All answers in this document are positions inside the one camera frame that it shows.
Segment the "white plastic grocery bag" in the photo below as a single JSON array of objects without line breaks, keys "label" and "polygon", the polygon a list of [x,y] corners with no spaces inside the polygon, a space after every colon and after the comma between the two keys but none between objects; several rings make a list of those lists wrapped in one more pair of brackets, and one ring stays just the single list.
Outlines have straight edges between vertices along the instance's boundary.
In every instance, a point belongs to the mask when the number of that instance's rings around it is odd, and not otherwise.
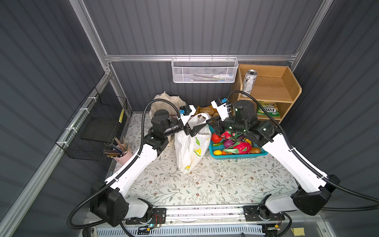
[{"label": "white plastic grocery bag", "polygon": [[208,150],[212,133],[206,124],[206,120],[210,118],[208,113],[200,113],[191,117],[188,121],[191,129],[197,125],[204,126],[194,137],[186,135],[184,131],[175,134],[174,145],[177,167],[184,174],[188,174],[194,170]]}]

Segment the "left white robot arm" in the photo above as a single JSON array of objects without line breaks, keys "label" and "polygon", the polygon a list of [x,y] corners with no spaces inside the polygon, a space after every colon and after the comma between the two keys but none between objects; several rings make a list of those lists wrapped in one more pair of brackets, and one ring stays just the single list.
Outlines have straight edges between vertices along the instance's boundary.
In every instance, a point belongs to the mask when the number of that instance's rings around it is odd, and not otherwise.
[{"label": "left white robot arm", "polygon": [[[86,229],[107,223],[112,227],[121,225],[124,219],[150,219],[153,206],[142,198],[127,198],[127,193],[145,168],[152,163],[166,148],[169,137],[183,132],[184,135],[195,137],[207,122],[190,125],[191,120],[198,117],[193,105],[175,108],[176,118],[170,117],[167,110],[158,110],[151,119],[152,127],[148,133],[141,128],[141,144],[139,150],[124,164],[121,169],[103,182],[95,183],[91,188],[91,196],[76,206],[67,218],[67,226],[74,230]],[[73,223],[75,214],[86,204],[100,221],[77,225]]]}]

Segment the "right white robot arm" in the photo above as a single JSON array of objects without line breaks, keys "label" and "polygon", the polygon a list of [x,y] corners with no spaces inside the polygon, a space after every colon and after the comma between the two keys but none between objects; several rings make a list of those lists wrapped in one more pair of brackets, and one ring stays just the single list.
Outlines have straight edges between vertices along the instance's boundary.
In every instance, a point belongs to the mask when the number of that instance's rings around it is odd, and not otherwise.
[{"label": "right white robot arm", "polygon": [[[219,97],[212,101],[211,105],[219,113],[214,125],[217,133],[229,131],[244,135],[280,162],[298,184],[291,191],[263,198],[257,208],[263,220],[268,220],[278,213],[296,210],[314,216],[321,210],[357,212],[379,208],[378,198],[340,186],[337,176],[328,175],[309,162],[290,143],[280,124],[255,98],[250,97],[249,100],[239,100],[231,104],[227,98]],[[363,207],[326,207],[336,189],[372,201],[374,204]]]}]

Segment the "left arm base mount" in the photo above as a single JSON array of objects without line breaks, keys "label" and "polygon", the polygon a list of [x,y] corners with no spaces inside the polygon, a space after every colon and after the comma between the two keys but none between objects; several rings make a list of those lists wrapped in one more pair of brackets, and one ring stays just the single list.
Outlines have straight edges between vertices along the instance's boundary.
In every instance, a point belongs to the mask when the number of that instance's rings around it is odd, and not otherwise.
[{"label": "left arm base mount", "polygon": [[151,213],[138,221],[138,224],[165,224],[167,217],[166,208],[153,208]]}]

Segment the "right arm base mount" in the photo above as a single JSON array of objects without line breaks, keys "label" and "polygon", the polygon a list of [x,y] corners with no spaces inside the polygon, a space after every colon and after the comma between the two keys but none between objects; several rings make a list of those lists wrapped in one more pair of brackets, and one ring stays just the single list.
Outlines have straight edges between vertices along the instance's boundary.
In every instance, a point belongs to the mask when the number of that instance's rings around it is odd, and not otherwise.
[{"label": "right arm base mount", "polygon": [[281,214],[274,214],[265,206],[245,205],[242,208],[246,221],[282,221]]}]

